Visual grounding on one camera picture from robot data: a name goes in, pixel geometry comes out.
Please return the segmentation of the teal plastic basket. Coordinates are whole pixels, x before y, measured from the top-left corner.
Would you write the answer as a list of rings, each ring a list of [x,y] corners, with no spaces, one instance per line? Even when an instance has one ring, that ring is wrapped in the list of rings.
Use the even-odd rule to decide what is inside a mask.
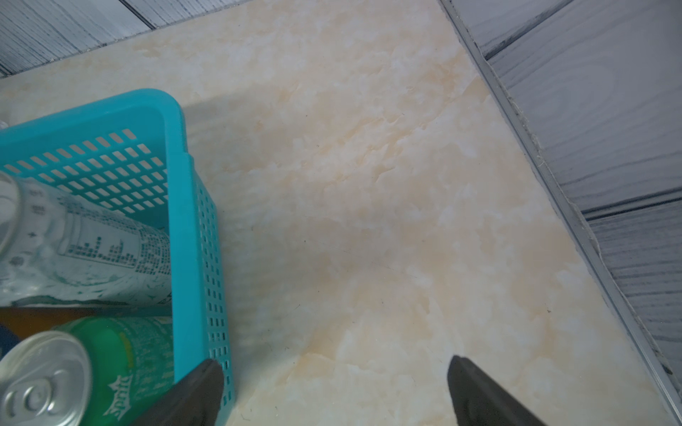
[[[168,305],[9,307],[93,307],[171,318],[174,384],[204,360],[216,360],[224,390],[215,425],[224,424],[236,391],[218,211],[195,171],[177,101],[159,90],[136,90],[4,129],[3,173],[35,179],[166,232],[172,277]]]

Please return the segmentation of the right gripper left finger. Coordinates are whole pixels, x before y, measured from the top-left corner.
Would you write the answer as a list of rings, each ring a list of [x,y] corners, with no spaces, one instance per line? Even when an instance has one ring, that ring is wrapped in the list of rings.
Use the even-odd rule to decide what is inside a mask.
[[[131,425],[215,425],[224,390],[223,370],[207,359],[174,384]]]

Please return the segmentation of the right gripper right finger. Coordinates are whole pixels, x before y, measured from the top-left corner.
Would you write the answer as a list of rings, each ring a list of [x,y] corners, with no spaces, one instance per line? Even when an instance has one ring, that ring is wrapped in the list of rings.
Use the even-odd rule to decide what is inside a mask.
[[[452,358],[447,381],[458,425],[545,426],[468,358]]]

